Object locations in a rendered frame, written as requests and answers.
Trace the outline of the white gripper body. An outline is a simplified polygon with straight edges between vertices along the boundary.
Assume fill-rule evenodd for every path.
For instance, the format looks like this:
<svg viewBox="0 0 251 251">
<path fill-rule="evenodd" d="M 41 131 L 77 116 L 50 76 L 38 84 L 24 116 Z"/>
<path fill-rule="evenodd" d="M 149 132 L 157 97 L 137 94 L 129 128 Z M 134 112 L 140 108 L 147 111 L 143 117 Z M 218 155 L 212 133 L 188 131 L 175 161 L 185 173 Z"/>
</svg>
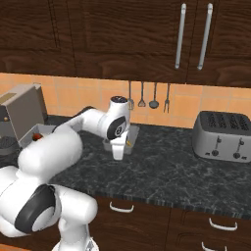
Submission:
<svg viewBox="0 0 251 251">
<path fill-rule="evenodd" d="M 121 161 L 124 157 L 124 150 L 126 146 L 127 133 L 124 132 L 120 137 L 110 141 L 112 145 L 113 158 Z"/>
</svg>

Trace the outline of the grey container with yellow food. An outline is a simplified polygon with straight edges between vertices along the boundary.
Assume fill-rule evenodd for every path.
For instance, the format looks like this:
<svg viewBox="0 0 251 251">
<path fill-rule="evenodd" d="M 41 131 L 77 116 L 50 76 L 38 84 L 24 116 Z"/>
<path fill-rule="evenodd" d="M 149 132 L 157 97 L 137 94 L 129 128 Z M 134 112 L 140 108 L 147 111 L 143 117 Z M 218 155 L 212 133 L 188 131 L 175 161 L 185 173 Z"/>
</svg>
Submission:
<svg viewBox="0 0 251 251">
<path fill-rule="evenodd" d="M 129 131 L 127 134 L 127 141 L 129 142 L 129 145 L 125 146 L 124 150 L 125 154 L 130 154 L 132 152 L 138 133 L 139 133 L 139 127 L 137 125 L 131 125 L 129 127 Z M 112 151 L 112 145 L 108 140 L 106 139 L 103 140 L 103 146 L 106 151 Z"/>
</svg>

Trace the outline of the hanging meat fork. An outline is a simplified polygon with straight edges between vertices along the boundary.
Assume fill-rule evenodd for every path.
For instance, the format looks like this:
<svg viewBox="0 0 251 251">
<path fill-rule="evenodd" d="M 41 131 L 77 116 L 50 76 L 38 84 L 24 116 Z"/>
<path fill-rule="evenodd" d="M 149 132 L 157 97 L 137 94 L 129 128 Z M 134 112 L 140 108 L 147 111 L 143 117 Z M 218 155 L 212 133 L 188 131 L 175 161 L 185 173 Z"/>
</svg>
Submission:
<svg viewBox="0 0 251 251">
<path fill-rule="evenodd" d="M 167 84 L 167 97 L 166 97 L 165 105 L 164 105 L 164 113 L 165 112 L 168 113 L 170 109 L 170 87 L 171 87 L 171 84 L 168 83 Z"/>
</svg>

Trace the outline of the grey container with red food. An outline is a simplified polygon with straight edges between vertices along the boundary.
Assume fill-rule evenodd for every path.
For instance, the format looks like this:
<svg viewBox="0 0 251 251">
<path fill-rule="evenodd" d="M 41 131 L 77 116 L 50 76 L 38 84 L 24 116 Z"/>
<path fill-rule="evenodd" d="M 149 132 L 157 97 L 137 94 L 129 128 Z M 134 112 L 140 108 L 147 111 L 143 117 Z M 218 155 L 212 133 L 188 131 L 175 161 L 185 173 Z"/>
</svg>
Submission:
<svg viewBox="0 0 251 251">
<path fill-rule="evenodd" d="M 37 124 L 33 128 L 31 128 L 20 140 L 19 145 L 22 148 L 26 148 L 32 142 L 32 136 L 35 133 L 40 133 L 41 135 L 45 136 L 52 132 L 54 129 L 53 125 L 43 125 Z"/>
</svg>

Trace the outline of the hanging slotted spatula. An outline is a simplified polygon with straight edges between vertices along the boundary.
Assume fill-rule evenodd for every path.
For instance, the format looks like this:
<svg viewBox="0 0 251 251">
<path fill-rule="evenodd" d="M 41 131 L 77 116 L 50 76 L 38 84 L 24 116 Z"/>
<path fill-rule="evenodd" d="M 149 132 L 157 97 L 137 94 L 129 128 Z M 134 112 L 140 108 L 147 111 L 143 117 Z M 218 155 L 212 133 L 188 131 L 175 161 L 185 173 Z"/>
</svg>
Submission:
<svg viewBox="0 0 251 251">
<path fill-rule="evenodd" d="M 130 80 L 128 81 L 128 108 L 130 110 L 133 110 L 134 108 L 134 101 L 131 98 L 131 81 Z"/>
</svg>

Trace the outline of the hanging triangular spatula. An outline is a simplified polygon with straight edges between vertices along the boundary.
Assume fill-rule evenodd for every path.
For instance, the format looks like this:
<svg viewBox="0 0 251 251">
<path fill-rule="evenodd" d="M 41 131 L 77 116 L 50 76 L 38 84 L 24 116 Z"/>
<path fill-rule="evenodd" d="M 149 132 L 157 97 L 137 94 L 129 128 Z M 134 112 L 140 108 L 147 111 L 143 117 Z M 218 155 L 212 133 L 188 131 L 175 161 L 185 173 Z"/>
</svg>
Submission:
<svg viewBox="0 0 251 251">
<path fill-rule="evenodd" d="M 146 103 L 144 101 L 144 81 L 141 81 L 141 96 L 138 102 L 138 107 L 146 107 Z"/>
</svg>

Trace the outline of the hanging ladle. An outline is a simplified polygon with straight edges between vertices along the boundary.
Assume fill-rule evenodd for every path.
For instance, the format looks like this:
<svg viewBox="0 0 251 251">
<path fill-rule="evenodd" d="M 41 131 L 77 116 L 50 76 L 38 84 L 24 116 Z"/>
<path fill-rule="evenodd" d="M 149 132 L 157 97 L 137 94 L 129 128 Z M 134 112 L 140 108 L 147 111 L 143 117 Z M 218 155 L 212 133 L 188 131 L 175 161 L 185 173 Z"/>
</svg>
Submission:
<svg viewBox="0 0 251 251">
<path fill-rule="evenodd" d="M 156 96 L 157 96 L 157 82 L 154 83 L 153 100 L 149 102 L 149 107 L 151 109 L 157 109 L 159 107 L 159 102 L 156 100 Z"/>
</svg>

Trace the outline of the dark wood drawer front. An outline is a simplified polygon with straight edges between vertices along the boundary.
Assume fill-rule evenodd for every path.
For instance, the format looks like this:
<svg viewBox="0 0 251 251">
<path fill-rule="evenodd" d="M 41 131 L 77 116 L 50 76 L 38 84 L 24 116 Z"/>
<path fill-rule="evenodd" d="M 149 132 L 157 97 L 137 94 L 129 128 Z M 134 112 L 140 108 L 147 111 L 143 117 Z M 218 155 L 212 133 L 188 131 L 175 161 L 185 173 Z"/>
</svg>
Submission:
<svg viewBox="0 0 251 251">
<path fill-rule="evenodd" d="M 203 251 L 201 242 L 204 242 L 207 247 L 220 251 L 224 250 L 224 246 L 227 246 L 227 251 L 251 251 L 249 243 L 219 239 L 197 233 L 182 232 L 171 234 L 167 238 L 167 244 L 171 251 Z"/>
<path fill-rule="evenodd" d="M 98 213 L 89 225 L 100 251 L 165 251 L 171 210 L 136 201 L 95 196 Z M 109 204 L 128 209 L 130 214 L 114 212 Z"/>
<path fill-rule="evenodd" d="M 238 224 L 236 231 L 224 231 L 213 228 L 209 224 L 209 218 L 221 226 L 234 226 Z M 251 221 L 218 216 L 201 212 L 172 209 L 168 236 L 182 232 L 197 233 L 219 239 L 241 241 L 251 244 Z"/>
</svg>

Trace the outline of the silver four-slot toaster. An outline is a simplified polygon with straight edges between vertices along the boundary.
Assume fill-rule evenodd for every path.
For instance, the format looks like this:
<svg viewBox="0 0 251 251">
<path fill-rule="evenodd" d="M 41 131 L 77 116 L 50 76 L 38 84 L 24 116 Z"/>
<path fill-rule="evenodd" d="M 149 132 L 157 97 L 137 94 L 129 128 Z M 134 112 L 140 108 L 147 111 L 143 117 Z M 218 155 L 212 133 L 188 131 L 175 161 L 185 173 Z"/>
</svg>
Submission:
<svg viewBox="0 0 251 251">
<path fill-rule="evenodd" d="M 192 130 L 193 152 L 202 158 L 251 162 L 251 121 L 246 115 L 201 111 Z"/>
</svg>

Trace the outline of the grey coffee machine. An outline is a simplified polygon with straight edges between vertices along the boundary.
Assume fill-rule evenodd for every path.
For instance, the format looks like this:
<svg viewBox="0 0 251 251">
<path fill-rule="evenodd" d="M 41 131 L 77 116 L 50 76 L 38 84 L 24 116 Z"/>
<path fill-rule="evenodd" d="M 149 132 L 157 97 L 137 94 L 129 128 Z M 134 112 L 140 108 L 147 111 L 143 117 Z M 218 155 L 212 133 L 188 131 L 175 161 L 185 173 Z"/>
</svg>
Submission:
<svg viewBox="0 0 251 251">
<path fill-rule="evenodd" d="M 47 120 L 41 85 L 20 84 L 0 94 L 0 156 L 19 149 L 22 138 Z"/>
</svg>

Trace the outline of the dark wood cupboard door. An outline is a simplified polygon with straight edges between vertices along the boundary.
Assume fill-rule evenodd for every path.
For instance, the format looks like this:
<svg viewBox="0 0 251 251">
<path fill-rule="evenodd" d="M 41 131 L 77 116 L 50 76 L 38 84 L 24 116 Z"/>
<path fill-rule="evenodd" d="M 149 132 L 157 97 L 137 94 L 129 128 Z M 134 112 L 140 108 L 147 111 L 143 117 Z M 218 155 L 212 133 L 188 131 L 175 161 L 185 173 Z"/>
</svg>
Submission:
<svg viewBox="0 0 251 251">
<path fill-rule="evenodd" d="M 203 29 L 199 13 L 213 3 L 204 66 L 197 69 Z M 251 88 L 251 0 L 198 0 L 187 83 Z"/>
<path fill-rule="evenodd" d="M 181 4 L 186 16 L 175 69 Z M 68 0 L 76 74 L 184 83 L 196 0 Z"/>
<path fill-rule="evenodd" d="M 67 0 L 0 0 L 0 73 L 75 76 Z"/>
</svg>

